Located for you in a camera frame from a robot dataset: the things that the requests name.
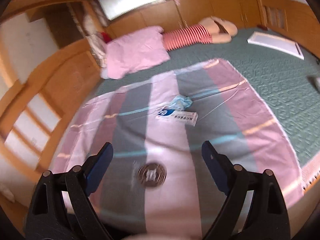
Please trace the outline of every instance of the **pink pillow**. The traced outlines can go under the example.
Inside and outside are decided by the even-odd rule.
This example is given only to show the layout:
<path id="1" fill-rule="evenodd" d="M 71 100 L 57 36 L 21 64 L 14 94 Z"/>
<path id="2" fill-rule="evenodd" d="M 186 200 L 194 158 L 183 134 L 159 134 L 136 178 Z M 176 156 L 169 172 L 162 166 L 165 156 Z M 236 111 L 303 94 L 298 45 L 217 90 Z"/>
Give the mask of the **pink pillow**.
<path id="1" fill-rule="evenodd" d="M 163 29 L 147 27 L 105 44 L 102 78 L 120 79 L 126 73 L 148 69 L 170 59 L 163 46 Z"/>

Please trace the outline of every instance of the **blue cloth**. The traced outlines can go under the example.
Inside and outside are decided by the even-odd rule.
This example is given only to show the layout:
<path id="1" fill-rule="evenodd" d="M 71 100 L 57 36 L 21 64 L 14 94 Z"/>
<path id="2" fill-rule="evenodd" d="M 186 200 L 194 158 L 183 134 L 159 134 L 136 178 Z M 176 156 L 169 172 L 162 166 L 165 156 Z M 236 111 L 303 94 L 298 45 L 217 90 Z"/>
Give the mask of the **blue cloth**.
<path id="1" fill-rule="evenodd" d="M 184 111 L 187 107 L 192 105 L 190 97 L 177 95 L 165 109 L 174 109 L 176 111 Z"/>

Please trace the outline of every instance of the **metal pin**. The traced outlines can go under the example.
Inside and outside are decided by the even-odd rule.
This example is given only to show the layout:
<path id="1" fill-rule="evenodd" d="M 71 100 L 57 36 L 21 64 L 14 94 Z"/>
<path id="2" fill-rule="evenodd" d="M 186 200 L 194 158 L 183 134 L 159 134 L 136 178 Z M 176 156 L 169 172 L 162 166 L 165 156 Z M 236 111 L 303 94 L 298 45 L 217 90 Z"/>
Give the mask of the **metal pin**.
<path id="1" fill-rule="evenodd" d="M 243 167 L 240 165 L 240 164 L 235 164 L 233 165 L 233 168 L 236 170 L 236 171 L 242 171 Z"/>
<path id="2" fill-rule="evenodd" d="M 79 171 L 81 171 L 81 166 L 80 166 L 80 165 L 74 166 L 74 167 L 72 168 L 72 171 L 73 171 L 73 172 L 79 172 Z"/>
<path id="3" fill-rule="evenodd" d="M 44 176 L 44 177 L 48 177 L 49 175 L 50 175 L 50 171 L 45 171 L 44 173 L 42 173 L 42 175 Z"/>
<path id="4" fill-rule="evenodd" d="M 273 175 L 273 171 L 272 171 L 272 170 L 266 170 L 266 174 L 267 174 L 268 176 L 272 176 L 272 175 Z"/>

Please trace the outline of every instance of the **white board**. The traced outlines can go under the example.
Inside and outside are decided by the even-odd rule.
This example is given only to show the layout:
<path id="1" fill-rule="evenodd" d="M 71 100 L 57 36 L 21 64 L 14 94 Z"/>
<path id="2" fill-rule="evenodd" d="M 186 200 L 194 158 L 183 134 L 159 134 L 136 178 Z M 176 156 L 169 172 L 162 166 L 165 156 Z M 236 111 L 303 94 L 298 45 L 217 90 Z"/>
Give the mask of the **white board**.
<path id="1" fill-rule="evenodd" d="M 286 38 L 267 33 L 254 32 L 248 39 L 248 43 L 276 49 L 292 56 L 304 59 L 298 43 Z"/>

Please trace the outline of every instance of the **door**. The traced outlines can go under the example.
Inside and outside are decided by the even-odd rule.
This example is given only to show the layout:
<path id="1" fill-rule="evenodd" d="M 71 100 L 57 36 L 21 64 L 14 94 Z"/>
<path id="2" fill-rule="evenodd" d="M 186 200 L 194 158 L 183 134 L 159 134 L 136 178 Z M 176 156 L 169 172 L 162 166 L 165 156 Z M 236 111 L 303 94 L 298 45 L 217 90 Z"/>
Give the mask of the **door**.
<path id="1" fill-rule="evenodd" d="M 173 0 L 148 6 L 140 10 L 147 26 L 159 25 L 164 32 L 177 30 L 182 20 Z"/>
<path id="2" fill-rule="evenodd" d="M 239 0 L 210 0 L 214 16 L 234 23 L 238 29 L 244 28 L 244 18 Z"/>
<path id="3" fill-rule="evenodd" d="M 110 24 L 111 31 L 116 37 L 140 30 L 147 27 L 142 14 L 139 11 L 129 12 L 123 17 L 119 17 Z"/>
<path id="4" fill-rule="evenodd" d="M 246 28 L 253 28 L 261 24 L 261 16 L 257 0 L 240 0 L 244 24 Z"/>
<path id="5" fill-rule="evenodd" d="M 210 0 L 175 0 L 185 27 L 213 16 Z"/>

